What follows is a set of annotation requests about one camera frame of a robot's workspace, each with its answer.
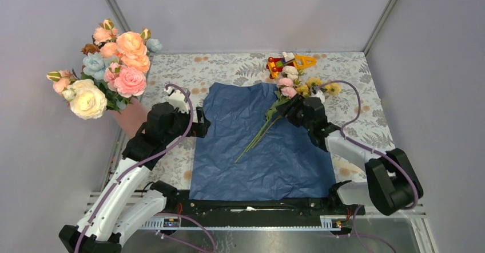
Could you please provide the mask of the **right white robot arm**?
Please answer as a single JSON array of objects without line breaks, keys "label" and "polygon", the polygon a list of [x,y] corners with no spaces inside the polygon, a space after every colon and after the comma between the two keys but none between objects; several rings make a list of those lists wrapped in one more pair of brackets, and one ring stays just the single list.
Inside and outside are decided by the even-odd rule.
[{"label": "right white robot arm", "polygon": [[372,205],[389,216],[412,209],[423,197],[421,183],[402,149],[378,150],[346,135],[342,127],[328,121],[320,98],[298,94],[276,111],[294,126],[306,129],[313,145],[365,172],[365,182],[346,181],[332,187],[328,206],[333,213],[342,214],[351,205]]}]

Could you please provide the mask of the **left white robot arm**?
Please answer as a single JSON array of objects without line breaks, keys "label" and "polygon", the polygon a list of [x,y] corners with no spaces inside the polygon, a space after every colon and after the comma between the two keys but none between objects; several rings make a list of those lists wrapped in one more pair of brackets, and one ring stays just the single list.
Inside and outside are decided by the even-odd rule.
[{"label": "left white robot arm", "polygon": [[173,191],[151,189],[134,206],[126,208],[138,185],[160,158],[186,137],[197,136],[195,124],[207,126],[203,111],[195,109],[189,93],[175,84],[165,87],[168,100],[153,105],[131,138],[118,167],[93,206],[76,225],[65,225],[59,239],[68,252],[121,252],[124,244],[153,215],[177,208]]}]

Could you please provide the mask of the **pink rose stem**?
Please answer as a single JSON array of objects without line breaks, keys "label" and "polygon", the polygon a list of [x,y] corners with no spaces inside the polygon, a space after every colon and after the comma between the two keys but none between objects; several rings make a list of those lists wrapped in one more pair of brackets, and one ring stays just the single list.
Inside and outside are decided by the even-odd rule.
[{"label": "pink rose stem", "polygon": [[104,71],[106,98],[115,104],[128,104],[141,96],[147,86],[145,73],[134,67],[112,62]]}]

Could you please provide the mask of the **blue paper bouquet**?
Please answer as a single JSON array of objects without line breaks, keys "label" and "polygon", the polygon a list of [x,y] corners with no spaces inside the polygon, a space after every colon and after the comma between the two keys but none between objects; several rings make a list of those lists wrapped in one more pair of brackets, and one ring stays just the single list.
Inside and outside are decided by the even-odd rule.
[{"label": "blue paper bouquet", "polygon": [[287,66],[276,83],[213,84],[203,110],[210,127],[196,141],[192,200],[264,201],[326,197],[336,183],[331,155],[277,108],[309,86]]}]

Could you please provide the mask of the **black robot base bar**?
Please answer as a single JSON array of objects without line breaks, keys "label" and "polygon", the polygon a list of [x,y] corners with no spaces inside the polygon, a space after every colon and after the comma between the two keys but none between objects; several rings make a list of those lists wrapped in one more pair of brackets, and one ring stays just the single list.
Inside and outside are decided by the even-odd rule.
[{"label": "black robot base bar", "polygon": [[323,215],[329,218],[345,218],[350,220],[354,213],[363,215],[364,208],[356,204],[346,205],[337,198],[336,191],[331,189],[328,197],[300,197],[283,198],[281,200],[267,201],[222,201],[222,200],[194,200],[189,198],[188,190],[177,188],[163,181],[147,184],[143,192],[148,194],[158,190],[167,197],[165,213],[174,213],[190,217],[190,222],[198,223],[198,216],[228,216],[230,214],[283,214],[289,216]]}]

